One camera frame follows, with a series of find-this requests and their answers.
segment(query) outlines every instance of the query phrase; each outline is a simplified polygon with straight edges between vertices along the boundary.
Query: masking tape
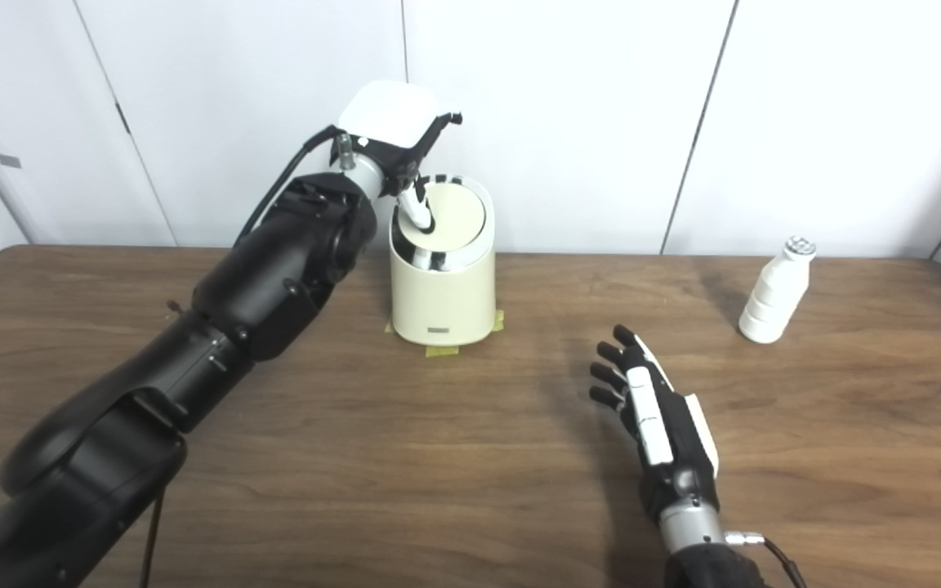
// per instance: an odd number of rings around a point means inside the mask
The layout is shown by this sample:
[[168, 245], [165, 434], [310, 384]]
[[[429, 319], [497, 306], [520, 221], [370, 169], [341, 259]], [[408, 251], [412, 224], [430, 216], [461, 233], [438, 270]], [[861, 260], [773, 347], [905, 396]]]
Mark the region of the masking tape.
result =
[[423, 357], [441, 357], [441, 356], [458, 356], [460, 354], [459, 347], [432, 347], [427, 346], [423, 350]]

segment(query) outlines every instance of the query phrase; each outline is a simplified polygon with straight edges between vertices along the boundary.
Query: cable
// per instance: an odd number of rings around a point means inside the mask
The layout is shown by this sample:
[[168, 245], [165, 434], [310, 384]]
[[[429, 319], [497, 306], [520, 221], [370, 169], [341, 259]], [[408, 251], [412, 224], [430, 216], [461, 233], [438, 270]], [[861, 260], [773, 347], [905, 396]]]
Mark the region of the cable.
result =
[[335, 138], [343, 134], [343, 130], [337, 129], [333, 124], [329, 124], [328, 127], [318, 131], [318, 134], [307, 139], [307, 142], [296, 152], [296, 155], [292, 156], [290, 163], [285, 167], [285, 170], [281, 172], [281, 176], [278, 176], [278, 179], [275, 180], [275, 183], [272, 184], [271, 189], [268, 190], [268, 193], [264, 194], [264, 198], [261, 198], [259, 204], [256, 205], [256, 208], [253, 209], [253, 213], [249, 216], [249, 220], [246, 220], [246, 225], [242, 227], [242, 232], [239, 232], [239, 238], [234, 240], [234, 245], [237, 247], [239, 241], [242, 241], [243, 238], [246, 238], [247, 234], [253, 232], [256, 227], [256, 223], [259, 222], [261, 216], [264, 216], [264, 211], [268, 209], [268, 206], [274, 201], [275, 195], [278, 193], [278, 190], [284, 186], [285, 181], [288, 181], [288, 177], [292, 175], [292, 172], [296, 170], [297, 165], [300, 164], [300, 161], [303, 161], [303, 158], [307, 156], [308, 153], [313, 152], [314, 149], [318, 148], [319, 145], [324, 144], [325, 141], [328, 141], [332, 138]]
[[145, 558], [140, 566], [140, 588], [147, 588], [150, 584], [150, 559], [154, 555], [154, 539], [158, 538], [158, 522], [162, 518], [162, 501], [165, 500], [165, 488], [154, 499], [154, 510], [150, 513], [150, 526], [147, 528], [147, 542], [145, 543]]
[[808, 588], [804, 583], [804, 578], [801, 577], [801, 571], [796, 566], [796, 563], [792, 562], [792, 560], [787, 557], [787, 554], [784, 554], [783, 550], [780, 550], [768, 537], [765, 537], [765, 547], [768, 547], [769, 551], [772, 551], [772, 555], [779, 559], [779, 563], [783, 564], [783, 571], [791, 578], [791, 584], [794, 585], [794, 588]]

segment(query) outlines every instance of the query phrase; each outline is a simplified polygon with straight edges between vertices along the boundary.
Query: robotic arm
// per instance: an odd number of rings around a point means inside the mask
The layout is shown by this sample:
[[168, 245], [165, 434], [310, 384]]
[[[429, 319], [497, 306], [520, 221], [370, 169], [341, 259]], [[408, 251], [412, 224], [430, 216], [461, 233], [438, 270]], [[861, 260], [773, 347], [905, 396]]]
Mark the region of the robotic arm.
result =
[[[460, 122], [439, 114], [426, 90], [373, 82], [341, 116], [343, 131], [307, 141], [195, 287], [191, 308], [45, 416], [5, 459], [1, 588], [82, 583], [179, 471], [182, 433], [255, 364], [283, 353], [355, 267], [377, 230], [371, 200], [414, 194], [423, 157]], [[330, 171], [291, 178], [329, 139]]]
[[757, 565], [733, 546], [765, 545], [795, 588], [805, 583], [794, 562], [755, 532], [725, 532], [717, 513], [717, 449], [695, 394], [673, 391], [649, 347], [617, 325], [620, 350], [604, 341], [598, 355], [616, 366], [591, 364], [591, 375], [611, 386], [591, 387], [591, 399], [619, 413], [638, 444], [641, 502], [670, 551], [666, 588], [768, 588]]

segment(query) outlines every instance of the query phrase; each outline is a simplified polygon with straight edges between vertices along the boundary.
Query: white bottle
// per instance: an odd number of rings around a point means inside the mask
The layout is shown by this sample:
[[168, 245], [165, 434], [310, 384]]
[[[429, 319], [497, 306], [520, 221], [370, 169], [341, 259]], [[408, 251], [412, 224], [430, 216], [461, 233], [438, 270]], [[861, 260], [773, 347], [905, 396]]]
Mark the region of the white bottle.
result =
[[755, 343], [774, 343], [783, 336], [791, 316], [808, 289], [808, 267], [815, 245], [791, 237], [781, 253], [769, 261], [757, 279], [747, 308], [739, 317], [739, 331]]

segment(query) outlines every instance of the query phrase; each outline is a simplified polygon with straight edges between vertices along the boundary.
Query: wooden table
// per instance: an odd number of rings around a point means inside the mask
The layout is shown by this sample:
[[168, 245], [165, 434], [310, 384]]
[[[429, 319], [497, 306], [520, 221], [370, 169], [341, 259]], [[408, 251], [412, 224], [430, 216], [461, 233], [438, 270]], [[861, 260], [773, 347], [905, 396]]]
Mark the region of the wooden table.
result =
[[[159, 332], [164, 302], [221, 254], [1, 253], [0, 460]], [[733, 324], [763, 263], [500, 256], [506, 330], [427, 359], [384, 333], [386, 264], [363, 261], [190, 435], [153, 585], [660, 585], [631, 440], [586, 397], [622, 321], [701, 397], [727, 528], [768, 533], [813, 588], [941, 587], [941, 265], [821, 258], [762, 346]], [[134, 586], [145, 533], [146, 517], [87, 585]]]

